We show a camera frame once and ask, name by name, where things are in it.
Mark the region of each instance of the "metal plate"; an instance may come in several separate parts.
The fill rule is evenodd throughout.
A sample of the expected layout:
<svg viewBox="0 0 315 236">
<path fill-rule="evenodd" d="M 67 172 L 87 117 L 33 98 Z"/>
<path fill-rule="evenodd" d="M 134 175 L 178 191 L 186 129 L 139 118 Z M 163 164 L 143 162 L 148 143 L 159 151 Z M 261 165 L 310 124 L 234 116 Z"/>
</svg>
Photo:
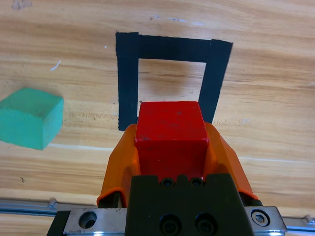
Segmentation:
<svg viewBox="0 0 315 236">
<path fill-rule="evenodd" d="M 63 233 L 65 235 L 123 235 L 126 215 L 126 208 L 75 209 L 71 211 Z M 87 223 L 89 220 L 95 221 L 95 223 L 91 227 L 84 229 L 84 222 Z"/>
<path fill-rule="evenodd" d="M 286 225 L 275 206 L 246 206 L 255 236 L 284 236 Z"/>
</svg>

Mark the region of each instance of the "bolt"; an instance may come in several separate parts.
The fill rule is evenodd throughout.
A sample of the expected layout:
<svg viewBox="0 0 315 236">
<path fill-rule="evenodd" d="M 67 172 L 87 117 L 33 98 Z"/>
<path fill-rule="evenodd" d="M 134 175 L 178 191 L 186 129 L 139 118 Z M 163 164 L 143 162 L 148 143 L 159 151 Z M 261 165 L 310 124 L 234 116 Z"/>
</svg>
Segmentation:
<svg viewBox="0 0 315 236">
<path fill-rule="evenodd" d="M 304 220 L 306 221 L 306 223 L 307 223 L 308 225 L 315 225 L 315 219 L 314 219 L 314 218 L 311 218 L 310 215 L 306 215 L 306 216 L 304 217 Z"/>
<path fill-rule="evenodd" d="M 252 212 L 252 220 L 262 227 L 269 225 L 268 215 L 260 210 L 254 210 Z"/>
<path fill-rule="evenodd" d="M 265 218 L 264 218 L 262 215 L 256 215 L 256 220 L 257 220 L 259 223 L 264 223 Z"/>
<path fill-rule="evenodd" d="M 56 204 L 57 204 L 57 200 L 55 198 L 51 198 L 49 200 L 49 204 L 48 206 L 51 207 L 51 208 L 55 208 L 56 207 Z"/>
</svg>

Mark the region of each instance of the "black tape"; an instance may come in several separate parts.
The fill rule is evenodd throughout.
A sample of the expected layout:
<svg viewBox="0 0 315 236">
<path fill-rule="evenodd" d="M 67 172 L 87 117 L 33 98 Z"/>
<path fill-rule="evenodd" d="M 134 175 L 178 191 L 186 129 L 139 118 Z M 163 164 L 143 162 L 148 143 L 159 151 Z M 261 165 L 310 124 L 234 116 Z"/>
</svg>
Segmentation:
<svg viewBox="0 0 315 236">
<path fill-rule="evenodd" d="M 199 95 L 205 122 L 212 123 L 233 43 L 212 40 Z"/>
<path fill-rule="evenodd" d="M 207 62 L 211 40 L 140 35 L 139 58 Z"/>
<path fill-rule="evenodd" d="M 116 33 L 118 129 L 137 123 L 139 34 Z"/>
<path fill-rule="evenodd" d="M 220 40 L 116 33 L 118 129 L 124 131 L 137 123 L 139 58 L 207 63 L 198 102 L 204 121 L 211 123 L 232 45 Z"/>
</svg>

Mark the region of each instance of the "black electrical tape strip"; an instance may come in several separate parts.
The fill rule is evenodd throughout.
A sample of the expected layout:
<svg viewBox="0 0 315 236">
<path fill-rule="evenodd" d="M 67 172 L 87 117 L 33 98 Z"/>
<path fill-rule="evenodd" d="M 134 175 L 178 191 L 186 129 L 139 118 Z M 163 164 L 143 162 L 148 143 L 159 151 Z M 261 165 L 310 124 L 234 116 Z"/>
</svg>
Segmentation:
<svg viewBox="0 0 315 236">
<path fill-rule="evenodd" d="M 211 40 L 140 35 L 139 58 L 207 62 Z"/>
<path fill-rule="evenodd" d="M 203 120 L 212 123 L 233 43 L 211 40 L 199 95 Z"/>
<path fill-rule="evenodd" d="M 211 123 L 231 54 L 232 43 L 220 40 L 142 36 L 116 33 L 118 69 L 118 129 L 137 123 L 139 58 L 206 62 L 199 106 Z"/>
<path fill-rule="evenodd" d="M 118 129 L 136 124 L 138 117 L 139 34 L 116 33 Z"/>
</svg>

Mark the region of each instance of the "red cube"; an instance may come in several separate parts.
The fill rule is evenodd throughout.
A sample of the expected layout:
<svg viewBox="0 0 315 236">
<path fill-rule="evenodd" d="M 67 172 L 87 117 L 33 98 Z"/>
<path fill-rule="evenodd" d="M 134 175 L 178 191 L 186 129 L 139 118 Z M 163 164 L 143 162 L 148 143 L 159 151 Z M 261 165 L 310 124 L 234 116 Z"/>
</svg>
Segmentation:
<svg viewBox="0 0 315 236">
<path fill-rule="evenodd" d="M 208 136 L 198 102 L 143 102 L 135 135 L 142 175 L 202 177 Z"/>
</svg>

